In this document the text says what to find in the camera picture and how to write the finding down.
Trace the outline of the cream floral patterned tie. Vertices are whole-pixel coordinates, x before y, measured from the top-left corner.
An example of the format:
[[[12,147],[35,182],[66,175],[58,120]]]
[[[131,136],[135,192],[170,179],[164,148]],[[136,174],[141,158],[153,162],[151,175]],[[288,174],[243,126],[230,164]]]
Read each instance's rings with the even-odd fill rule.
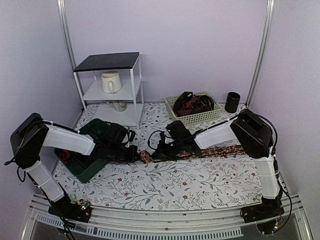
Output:
[[[144,164],[177,160],[202,159],[211,157],[227,158],[233,155],[246,155],[246,152],[241,145],[231,145],[215,146],[212,148],[202,149],[196,152],[181,151],[179,153],[175,153],[173,156],[168,156],[164,153],[161,153],[159,156],[153,156],[146,150],[143,150],[139,153],[140,161]]]

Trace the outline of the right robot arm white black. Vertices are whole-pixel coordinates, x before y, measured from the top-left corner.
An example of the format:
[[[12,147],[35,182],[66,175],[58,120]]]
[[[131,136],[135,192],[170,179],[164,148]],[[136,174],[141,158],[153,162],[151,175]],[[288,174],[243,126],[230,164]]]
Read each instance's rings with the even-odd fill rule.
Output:
[[[266,118],[245,108],[230,119],[191,133],[180,120],[175,120],[165,128],[172,141],[167,142],[161,132],[160,141],[151,156],[153,159],[177,160],[182,152],[198,154],[226,141],[237,140],[258,170],[262,198],[266,199],[259,206],[258,213],[262,218],[269,218],[278,210],[275,199],[281,197],[282,192],[275,168],[275,130],[266,121]]]

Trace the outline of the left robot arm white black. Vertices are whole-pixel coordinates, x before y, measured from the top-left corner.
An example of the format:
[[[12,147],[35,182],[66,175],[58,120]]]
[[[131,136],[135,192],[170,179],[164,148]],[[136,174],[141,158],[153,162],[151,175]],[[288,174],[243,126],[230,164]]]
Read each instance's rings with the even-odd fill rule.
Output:
[[[55,158],[79,181],[86,183],[109,162],[134,163],[140,159],[137,146],[132,145],[135,132],[116,122],[99,118],[90,120],[80,129],[44,120],[36,112],[29,115],[11,134],[13,156],[4,165],[16,164],[35,185],[55,203],[63,216],[74,213],[74,205],[56,181],[40,154],[50,149]]]

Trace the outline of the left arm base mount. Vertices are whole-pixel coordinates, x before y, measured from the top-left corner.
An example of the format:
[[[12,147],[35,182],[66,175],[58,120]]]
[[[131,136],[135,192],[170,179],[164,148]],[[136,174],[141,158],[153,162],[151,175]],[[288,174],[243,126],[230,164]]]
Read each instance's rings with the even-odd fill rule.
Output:
[[[49,201],[49,203],[48,213],[62,219],[88,223],[91,218],[93,209],[90,206],[83,207],[82,205],[63,199],[57,202]]]

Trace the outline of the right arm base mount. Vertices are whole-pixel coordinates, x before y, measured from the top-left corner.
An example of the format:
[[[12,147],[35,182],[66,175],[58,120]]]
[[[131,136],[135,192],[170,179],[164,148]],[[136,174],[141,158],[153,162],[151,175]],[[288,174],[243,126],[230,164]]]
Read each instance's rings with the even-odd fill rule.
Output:
[[[240,216],[245,223],[264,221],[256,225],[258,231],[263,235],[271,235],[281,229],[284,219],[282,214],[285,212],[280,199],[267,199],[262,197],[262,203],[241,208]]]

